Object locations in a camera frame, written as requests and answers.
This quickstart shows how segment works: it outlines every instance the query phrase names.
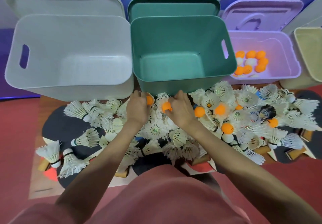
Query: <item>person's left hand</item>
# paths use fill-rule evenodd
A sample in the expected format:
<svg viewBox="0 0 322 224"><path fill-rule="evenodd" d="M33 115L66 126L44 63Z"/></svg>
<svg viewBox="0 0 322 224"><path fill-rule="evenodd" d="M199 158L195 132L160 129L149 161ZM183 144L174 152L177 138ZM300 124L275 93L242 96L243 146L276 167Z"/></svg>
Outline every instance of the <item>person's left hand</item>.
<svg viewBox="0 0 322 224"><path fill-rule="evenodd" d="M140 130L149 118L151 106L147 105L147 94L135 90L126 106L128 122L134 122Z"/></svg>

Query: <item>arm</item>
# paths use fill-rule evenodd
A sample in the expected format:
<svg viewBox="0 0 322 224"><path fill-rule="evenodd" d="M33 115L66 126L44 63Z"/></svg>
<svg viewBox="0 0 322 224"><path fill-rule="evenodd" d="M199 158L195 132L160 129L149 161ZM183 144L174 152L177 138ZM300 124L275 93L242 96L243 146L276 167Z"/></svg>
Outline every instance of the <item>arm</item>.
<svg viewBox="0 0 322 224"><path fill-rule="evenodd" d="M135 134L147 122L150 108L144 93L134 91L127 104L127 122L118 135L65 189L56 205L66 208L76 223L84 223L110 184Z"/></svg>
<svg viewBox="0 0 322 224"><path fill-rule="evenodd" d="M209 132L196 118L187 94L170 98L170 119L209 153L236 188L271 223L322 223L316 211L281 181Z"/></svg>

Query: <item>bin handle hole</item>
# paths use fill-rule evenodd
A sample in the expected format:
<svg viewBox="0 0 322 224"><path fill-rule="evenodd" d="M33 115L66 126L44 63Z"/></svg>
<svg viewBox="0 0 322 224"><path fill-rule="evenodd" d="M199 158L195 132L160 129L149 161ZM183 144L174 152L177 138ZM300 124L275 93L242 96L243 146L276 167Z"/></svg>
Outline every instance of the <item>bin handle hole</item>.
<svg viewBox="0 0 322 224"><path fill-rule="evenodd" d="M22 69L27 68L28 59L29 59L29 47L26 44L24 44L22 46L22 53L21 53L20 62L19 62L19 65Z"/></svg>
<svg viewBox="0 0 322 224"><path fill-rule="evenodd" d="M223 55L225 56L225 59L228 59L229 54L228 54L226 42L224 39L222 40L221 44L223 49Z"/></svg>

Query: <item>forearm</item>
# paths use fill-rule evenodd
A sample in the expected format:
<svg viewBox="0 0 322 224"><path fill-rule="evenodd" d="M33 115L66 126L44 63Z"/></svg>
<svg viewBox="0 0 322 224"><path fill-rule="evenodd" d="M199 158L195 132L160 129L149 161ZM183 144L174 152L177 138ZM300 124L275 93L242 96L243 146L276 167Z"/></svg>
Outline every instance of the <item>forearm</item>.
<svg viewBox="0 0 322 224"><path fill-rule="evenodd" d="M78 174L55 204L67 208L78 223L90 218L139 129L134 122L126 122L118 135Z"/></svg>
<svg viewBox="0 0 322 224"><path fill-rule="evenodd" d="M200 122L187 131L237 189L272 223L319 223L320 216L276 177L209 132Z"/></svg>

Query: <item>pile of shuttlecocks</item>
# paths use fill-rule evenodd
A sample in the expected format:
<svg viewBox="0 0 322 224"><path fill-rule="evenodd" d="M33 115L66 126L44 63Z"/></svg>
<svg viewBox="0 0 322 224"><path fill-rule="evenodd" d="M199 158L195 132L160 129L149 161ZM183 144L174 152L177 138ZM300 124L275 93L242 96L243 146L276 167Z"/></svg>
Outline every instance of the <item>pile of shuttlecocks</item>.
<svg viewBox="0 0 322 224"><path fill-rule="evenodd" d="M245 155L258 165L265 158L253 150L267 145L271 149L285 146L292 149L303 147L302 139L295 133L288 134L280 126L304 128L309 131L322 131L312 112L317 108L318 100L296 99L294 93L287 89L278 89L270 84L260 90L250 85L242 85L240 90L221 81L208 90L198 89L189 94L192 98L196 118L216 137L220 138L233 149ZM123 157L118 172L124 172L139 157L162 152L172 161L185 158L193 160L206 154L205 150L185 131L178 128L166 115L172 110L166 93L154 98L148 94L147 104L151 106L148 122L131 141ZM73 101L64 110L65 115L77 117L90 123L89 128L78 138L71 141L71 146L83 145L105 148L121 131L127 120L127 102L109 99L104 103L97 100L80 103ZM103 128L105 135L99 138L96 127ZM137 148L139 138L149 142ZM59 159L59 141L50 143L36 150L57 168ZM88 162L77 159L72 149L63 152L64 164L59 177L67 177L80 172Z"/></svg>

